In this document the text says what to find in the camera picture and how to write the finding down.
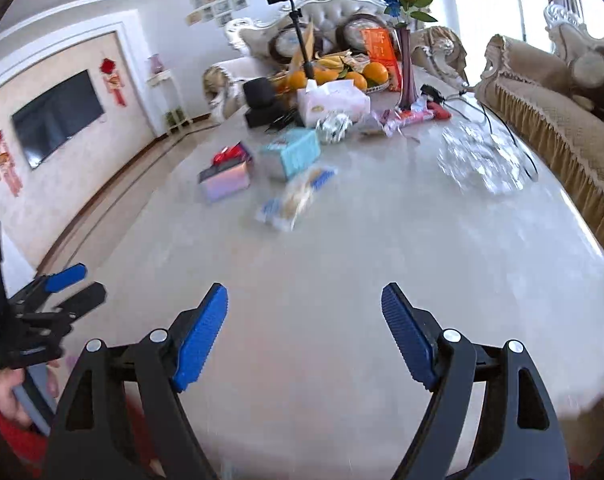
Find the left hand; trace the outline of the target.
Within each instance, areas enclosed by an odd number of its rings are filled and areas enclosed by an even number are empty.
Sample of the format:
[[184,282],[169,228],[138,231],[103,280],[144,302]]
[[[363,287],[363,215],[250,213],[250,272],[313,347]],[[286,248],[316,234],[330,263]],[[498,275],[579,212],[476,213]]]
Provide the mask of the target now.
[[30,378],[28,370],[24,368],[0,370],[0,414],[17,426],[24,428],[34,426],[39,432],[48,436],[56,411],[56,398],[60,394],[59,380],[55,374],[59,367],[60,361],[55,360],[32,368],[35,371],[34,384],[47,387],[47,392],[42,395],[44,405],[47,407],[44,412],[40,412],[26,394],[24,381]]

